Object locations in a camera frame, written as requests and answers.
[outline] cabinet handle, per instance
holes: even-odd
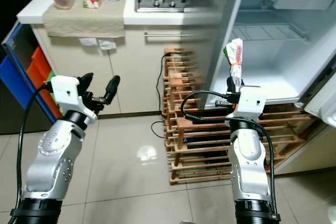
[[[192,34],[149,34],[148,32],[143,33],[144,37],[189,37]]]

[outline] black cable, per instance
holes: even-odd
[[[221,97],[221,98],[224,97],[223,94],[220,94],[220,93],[217,93],[217,92],[214,92],[214,91],[208,91],[208,90],[199,90],[199,91],[196,91],[194,93],[189,94],[188,96],[186,96],[186,98],[181,103],[181,113],[185,115],[186,119],[194,121],[194,122],[198,122],[198,123],[223,123],[223,120],[224,121],[238,121],[238,122],[251,123],[254,126],[258,127],[262,131],[264,136],[266,137],[268,145],[269,145],[269,155],[270,155],[271,201],[272,201],[272,207],[273,207],[274,214],[277,214],[277,203],[276,203],[276,199],[275,199],[275,183],[274,183],[274,150],[273,150],[273,144],[272,144],[271,137],[268,135],[268,133],[266,132],[266,130],[264,129],[264,127],[262,125],[253,121],[252,119],[246,119],[246,118],[204,119],[204,118],[199,118],[198,116],[189,115],[189,114],[185,113],[184,104],[187,102],[187,100],[190,99],[191,97],[193,97],[197,94],[201,94],[201,93],[213,94],[213,95],[216,95],[216,96]]]
[[[155,136],[159,137],[159,138],[164,138],[164,136],[160,136],[160,135],[158,135],[158,134],[153,130],[153,125],[156,124],[156,123],[164,123],[164,121],[155,121],[155,122],[153,122],[152,125],[151,125],[151,130],[152,130],[153,134],[154,134]]]
[[[162,75],[162,70],[163,70],[163,59],[164,57],[168,56],[168,55],[171,55],[171,54],[178,54],[178,55],[181,55],[183,54],[182,52],[167,52],[166,54],[164,54],[162,57],[161,57],[161,69],[160,69],[160,74],[158,76],[158,80],[156,81],[156,92],[157,92],[157,96],[159,97],[159,112],[160,114],[162,115],[162,117],[164,118],[165,116],[162,114],[162,110],[161,110],[161,96],[160,96],[160,92],[159,92],[159,82],[160,82],[160,77]]]
[[[23,115],[23,120],[22,120],[22,125],[20,128],[20,133],[19,133],[19,139],[17,143],[17,156],[16,156],[16,203],[15,203],[15,208],[18,209],[22,200],[22,172],[21,172],[21,159],[22,159],[22,143],[23,143],[23,135],[25,133],[25,127],[26,127],[26,121],[28,118],[29,114],[29,109],[37,96],[37,94],[43,90],[43,89],[48,89],[50,86],[48,84],[44,84],[38,89],[35,90],[33,95],[30,97],[27,107],[25,109],[24,115]],[[13,224],[15,221],[15,217],[11,217],[9,220],[8,224]]]

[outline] beige cloth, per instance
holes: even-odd
[[[43,23],[50,37],[123,37],[124,7],[125,0],[101,0],[98,9],[84,8],[81,0],[69,10],[57,9],[52,4],[43,14]]]

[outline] tile floor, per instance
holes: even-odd
[[[236,223],[228,181],[169,185],[162,140],[150,130],[159,119],[105,119],[89,126],[59,223]],[[158,124],[156,131],[163,134]],[[41,135],[25,135],[24,171]],[[0,223],[7,223],[15,201],[16,143],[17,135],[0,136]],[[335,179],[336,172],[277,179],[281,223],[336,223]]]

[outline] white countertop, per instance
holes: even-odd
[[[16,16],[22,24],[43,24],[42,15],[54,0],[32,0]],[[183,13],[137,13],[135,0],[126,0],[125,25],[181,25]]]

